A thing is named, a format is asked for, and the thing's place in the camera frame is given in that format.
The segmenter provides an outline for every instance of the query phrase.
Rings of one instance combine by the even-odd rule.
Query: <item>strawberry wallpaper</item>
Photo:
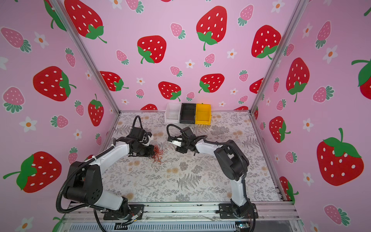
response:
[[[306,231],[368,231],[370,7],[310,1],[255,114]]]
[[[296,3],[64,1],[122,110],[168,102],[251,108]]]
[[[49,1],[3,2],[0,22],[1,230],[55,232],[70,164],[99,152],[115,115]]]

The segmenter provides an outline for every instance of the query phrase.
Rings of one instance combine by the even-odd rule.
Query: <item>floral tablecloth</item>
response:
[[[143,128],[152,132],[153,145],[163,150],[161,162],[144,157],[124,157],[103,175],[104,189],[125,196],[130,202],[224,202],[232,196],[230,180],[214,156],[193,152],[181,154],[167,142],[163,112],[122,112],[113,138],[127,136],[133,119],[140,115]],[[248,158],[247,196],[251,201],[278,201],[260,145],[246,112],[213,112],[211,125],[189,126],[195,135],[210,141],[232,139]],[[180,135],[170,127],[171,135]]]

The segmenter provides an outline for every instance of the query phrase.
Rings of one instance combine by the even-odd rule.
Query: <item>tangled red wire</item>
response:
[[[153,150],[155,151],[155,154],[152,157],[153,162],[159,162],[161,164],[162,163],[161,159],[162,159],[164,150],[160,150],[160,147],[158,145],[155,145]]]

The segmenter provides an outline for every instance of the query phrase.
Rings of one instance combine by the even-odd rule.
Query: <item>metal vent grille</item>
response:
[[[102,222],[107,232],[181,232],[181,231],[235,231],[235,222],[134,222],[124,230],[114,230],[115,222]],[[69,232],[100,232],[97,223],[72,223]]]

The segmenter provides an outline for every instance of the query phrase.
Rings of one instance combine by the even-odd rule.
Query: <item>white storage bin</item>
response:
[[[181,107],[181,103],[168,103],[165,111],[165,123],[179,123]]]

